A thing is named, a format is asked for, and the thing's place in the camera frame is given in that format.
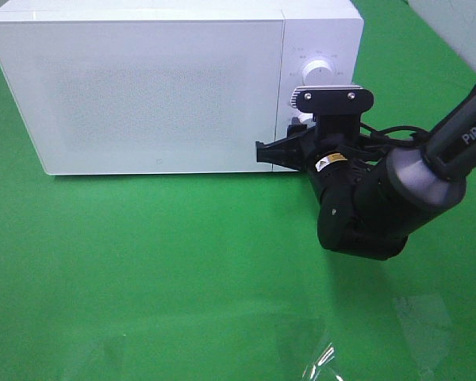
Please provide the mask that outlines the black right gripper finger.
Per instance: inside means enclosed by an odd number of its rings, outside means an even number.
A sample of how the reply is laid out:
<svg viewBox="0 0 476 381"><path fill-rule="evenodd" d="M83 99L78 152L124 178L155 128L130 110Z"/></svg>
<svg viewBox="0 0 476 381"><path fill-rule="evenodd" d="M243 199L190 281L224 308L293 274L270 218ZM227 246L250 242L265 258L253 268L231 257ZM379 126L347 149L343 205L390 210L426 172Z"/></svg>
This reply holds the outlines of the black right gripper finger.
<svg viewBox="0 0 476 381"><path fill-rule="evenodd" d="M305 130L269 144L256 141L256 161L289 169L306 169L308 155L305 149L311 136L312 132Z"/></svg>
<svg viewBox="0 0 476 381"><path fill-rule="evenodd" d="M302 124L302 123L290 124L288 125L286 136L291 137L294 134L303 133L306 130L307 130L307 124Z"/></svg>

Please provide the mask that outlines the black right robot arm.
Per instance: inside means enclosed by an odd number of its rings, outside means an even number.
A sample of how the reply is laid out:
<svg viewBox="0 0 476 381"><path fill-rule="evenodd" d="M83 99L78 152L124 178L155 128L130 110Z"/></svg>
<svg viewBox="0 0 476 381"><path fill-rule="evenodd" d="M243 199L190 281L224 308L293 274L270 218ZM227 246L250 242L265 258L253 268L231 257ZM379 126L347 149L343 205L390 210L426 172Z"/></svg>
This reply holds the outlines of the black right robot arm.
<svg viewBox="0 0 476 381"><path fill-rule="evenodd" d="M257 142L259 162L307 174L320 207L317 236L327 250L387 260L409 235L459 204L476 167L476 83L436 127L393 139L361 117L373 94L357 85L297 87L286 136Z"/></svg>

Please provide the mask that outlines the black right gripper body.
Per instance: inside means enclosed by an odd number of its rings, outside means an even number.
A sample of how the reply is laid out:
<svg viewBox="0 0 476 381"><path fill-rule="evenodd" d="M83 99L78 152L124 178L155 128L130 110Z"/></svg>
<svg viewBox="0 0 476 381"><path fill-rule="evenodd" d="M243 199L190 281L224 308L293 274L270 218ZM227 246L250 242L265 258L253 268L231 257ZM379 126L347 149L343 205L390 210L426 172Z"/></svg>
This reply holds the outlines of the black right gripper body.
<svg viewBox="0 0 476 381"><path fill-rule="evenodd" d="M315 126L302 140L305 171L315 191L352 185L381 158L380 146L361 134L361 116L314 117Z"/></svg>

